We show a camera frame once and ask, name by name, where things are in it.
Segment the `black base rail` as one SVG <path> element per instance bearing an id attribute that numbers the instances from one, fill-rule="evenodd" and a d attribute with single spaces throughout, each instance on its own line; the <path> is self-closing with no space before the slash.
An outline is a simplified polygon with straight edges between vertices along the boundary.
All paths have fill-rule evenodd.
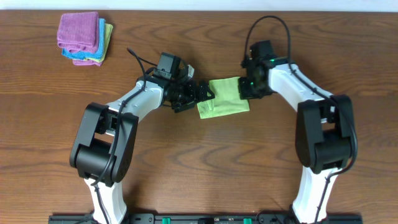
<path id="1" fill-rule="evenodd" d="M 51 215 L 49 224 L 99 223 L 87 215 Z M 121 223 L 125 224 L 278 224 L 298 223 L 287 213 L 262 213 L 260 215 L 154 215 L 151 213 L 135 213 L 129 215 Z M 326 220 L 318 223 L 329 224 L 362 224 L 359 215 L 329 215 Z"/>

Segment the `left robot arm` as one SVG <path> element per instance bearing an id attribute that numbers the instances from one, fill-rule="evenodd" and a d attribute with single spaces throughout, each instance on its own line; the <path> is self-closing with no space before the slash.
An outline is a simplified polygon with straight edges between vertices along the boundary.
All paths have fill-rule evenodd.
<path id="1" fill-rule="evenodd" d="M 212 100 L 206 81 L 193 79 L 194 68 L 183 59 L 162 53 L 158 63 L 142 68 L 132 90 L 105 105 L 90 103 L 84 110 L 70 166 L 89 187 L 94 211 L 84 222 L 122 223 L 127 215 L 121 181 L 131 164 L 139 122 L 165 102 L 175 113 Z"/>

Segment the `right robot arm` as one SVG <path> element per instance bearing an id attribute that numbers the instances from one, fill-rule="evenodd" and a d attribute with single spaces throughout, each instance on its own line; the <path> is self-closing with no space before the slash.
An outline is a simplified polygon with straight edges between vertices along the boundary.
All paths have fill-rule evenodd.
<path id="1" fill-rule="evenodd" d="M 296 112 L 295 151 L 303 166 L 298 194 L 285 223 L 326 223 L 326 207 L 337 177 L 354 159 L 353 107 L 308 79 L 288 57 L 278 57 L 269 40 L 244 56 L 246 76 L 238 80 L 241 99 L 278 93 Z"/>

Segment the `folded blue cloth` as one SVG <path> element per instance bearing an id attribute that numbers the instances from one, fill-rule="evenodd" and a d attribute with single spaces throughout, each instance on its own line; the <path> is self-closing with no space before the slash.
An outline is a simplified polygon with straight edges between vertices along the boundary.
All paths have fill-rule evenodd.
<path id="1" fill-rule="evenodd" d="M 62 55 L 69 59 L 74 60 L 84 60 L 89 58 L 90 60 L 100 59 L 104 55 L 104 39 L 105 39 L 105 20 L 102 18 L 98 19 L 98 49 L 95 53 L 79 51 L 76 53 L 71 53 L 66 49 L 62 50 Z"/>

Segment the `folded purple cloth at bottom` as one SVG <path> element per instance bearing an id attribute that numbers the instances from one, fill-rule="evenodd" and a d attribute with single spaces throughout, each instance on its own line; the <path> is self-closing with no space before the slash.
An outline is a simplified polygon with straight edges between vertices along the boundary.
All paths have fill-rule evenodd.
<path id="1" fill-rule="evenodd" d="M 76 66 L 90 66 L 90 65 L 96 65 L 96 66 L 102 66 L 103 62 L 97 62 L 94 60 L 72 60 L 73 64 Z"/>

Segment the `folded yellow-green cloth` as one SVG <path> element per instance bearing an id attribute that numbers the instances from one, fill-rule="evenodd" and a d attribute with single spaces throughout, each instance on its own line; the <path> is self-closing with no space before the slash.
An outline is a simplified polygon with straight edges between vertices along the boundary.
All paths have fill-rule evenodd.
<path id="1" fill-rule="evenodd" d="M 103 60 L 105 59 L 106 53 L 107 53 L 107 49 L 108 49 L 108 45 L 109 45 L 109 41 L 111 39 L 111 33 L 113 31 L 113 26 L 111 24 L 105 24 L 105 29 L 104 29 L 104 51 L 103 54 L 101 56 L 101 58 L 97 59 L 97 58 L 85 58 L 84 61 L 88 61 L 88 60 L 92 60 L 94 62 L 97 63 L 102 63 Z"/>

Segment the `green microfiber cloth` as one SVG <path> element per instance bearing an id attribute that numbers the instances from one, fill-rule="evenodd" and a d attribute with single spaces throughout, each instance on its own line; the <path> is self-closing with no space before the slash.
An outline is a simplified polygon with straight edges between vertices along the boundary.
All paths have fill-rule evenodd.
<path id="1" fill-rule="evenodd" d="M 240 99 L 239 77 L 210 80 L 210 90 L 215 98 L 197 104 L 201 119 L 227 116 L 250 110 L 248 100 Z"/>

